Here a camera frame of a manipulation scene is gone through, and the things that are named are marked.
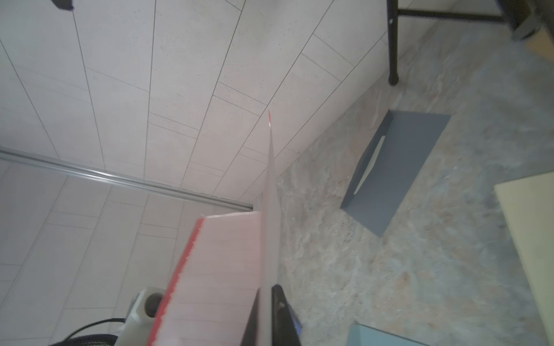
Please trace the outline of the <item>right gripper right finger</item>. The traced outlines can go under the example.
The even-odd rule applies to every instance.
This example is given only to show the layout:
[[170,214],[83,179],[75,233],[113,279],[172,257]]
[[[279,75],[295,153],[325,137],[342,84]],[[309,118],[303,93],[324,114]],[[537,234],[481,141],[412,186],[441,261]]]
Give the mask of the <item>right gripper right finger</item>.
[[272,294],[272,346],[301,346],[291,309],[283,288],[277,284]]

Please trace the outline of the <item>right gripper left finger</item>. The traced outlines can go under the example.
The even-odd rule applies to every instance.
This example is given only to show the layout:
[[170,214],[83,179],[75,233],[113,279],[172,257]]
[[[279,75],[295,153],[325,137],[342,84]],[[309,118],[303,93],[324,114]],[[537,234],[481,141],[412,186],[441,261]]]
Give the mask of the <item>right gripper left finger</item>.
[[253,302],[248,322],[245,327],[244,334],[242,336],[241,346],[256,346],[256,339],[258,334],[258,301],[260,290],[257,290],[255,294],[255,300]]

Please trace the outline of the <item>teal blue envelope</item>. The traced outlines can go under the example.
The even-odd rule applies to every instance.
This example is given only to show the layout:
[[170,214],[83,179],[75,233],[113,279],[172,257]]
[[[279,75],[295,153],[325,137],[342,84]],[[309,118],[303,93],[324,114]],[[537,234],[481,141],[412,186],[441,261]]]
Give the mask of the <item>teal blue envelope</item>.
[[346,341],[347,346],[426,346],[405,337],[391,334],[362,324],[352,324]]

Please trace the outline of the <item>white and pink letter paper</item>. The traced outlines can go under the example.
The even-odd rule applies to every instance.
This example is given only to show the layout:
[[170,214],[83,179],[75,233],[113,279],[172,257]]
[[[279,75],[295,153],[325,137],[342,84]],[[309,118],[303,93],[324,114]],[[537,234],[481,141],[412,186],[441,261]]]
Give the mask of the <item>white and pink letter paper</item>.
[[281,207],[268,151],[262,209],[197,220],[170,279],[148,345],[239,345],[253,319],[254,345],[273,343]]

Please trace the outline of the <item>cream yellow envelope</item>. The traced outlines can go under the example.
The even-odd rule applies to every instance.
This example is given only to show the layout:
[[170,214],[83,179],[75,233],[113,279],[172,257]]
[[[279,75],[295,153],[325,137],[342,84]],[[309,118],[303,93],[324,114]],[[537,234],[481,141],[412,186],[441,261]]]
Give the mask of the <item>cream yellow envelope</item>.
[[494,186],[506,224],[553,344],[553,173]]

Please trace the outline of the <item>tan kraft envelope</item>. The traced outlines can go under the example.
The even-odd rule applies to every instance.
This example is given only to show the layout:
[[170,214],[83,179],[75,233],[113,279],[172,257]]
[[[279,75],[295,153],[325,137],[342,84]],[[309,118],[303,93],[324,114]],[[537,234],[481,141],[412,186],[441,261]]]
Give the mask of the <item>tan kraft envelope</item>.
[[534,54],[554,63],[553,39],[546,29],[539,30],[529,40],[525,47]]

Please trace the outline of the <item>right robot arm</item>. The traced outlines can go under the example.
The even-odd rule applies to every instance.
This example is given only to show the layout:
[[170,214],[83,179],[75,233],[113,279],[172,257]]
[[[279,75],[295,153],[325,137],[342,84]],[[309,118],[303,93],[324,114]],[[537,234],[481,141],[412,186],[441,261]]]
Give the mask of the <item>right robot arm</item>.
[[[160,310],[165,290],[145,288],[137,294],[129,305],[124,318],[110,318],[93,322],[74,331],[57,345],[145,345],[154,324],[154,317]],[[298,326],[289,308],[283,288],[274,285],[272,288],[272,344],[300,345]],[[100,333],[81,333],[101,324],[121,323],[120,335]]]

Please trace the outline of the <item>dark grey envelope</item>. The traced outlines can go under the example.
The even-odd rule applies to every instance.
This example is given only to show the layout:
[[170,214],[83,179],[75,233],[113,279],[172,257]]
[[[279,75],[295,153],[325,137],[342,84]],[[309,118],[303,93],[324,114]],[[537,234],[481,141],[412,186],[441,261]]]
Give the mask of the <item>dark grey envelope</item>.
[[450,119],[388,111],[356,166],[340,208],[381,237]]

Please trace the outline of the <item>black perforated music stand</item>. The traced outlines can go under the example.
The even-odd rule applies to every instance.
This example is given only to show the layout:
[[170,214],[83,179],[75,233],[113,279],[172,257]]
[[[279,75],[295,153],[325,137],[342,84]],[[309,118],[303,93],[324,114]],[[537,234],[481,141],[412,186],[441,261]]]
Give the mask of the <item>black perforated music stand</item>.
[[398,76],[398,20],[400,17],[483,22],[508,25],[515,41],[526,40],[540,29],[553,30],[553,6],[547,1],[497,1],[500,15],[463,12],[441,12],[400,8],[397,1],[387,1],[388,24],[388,84],[395,86]]

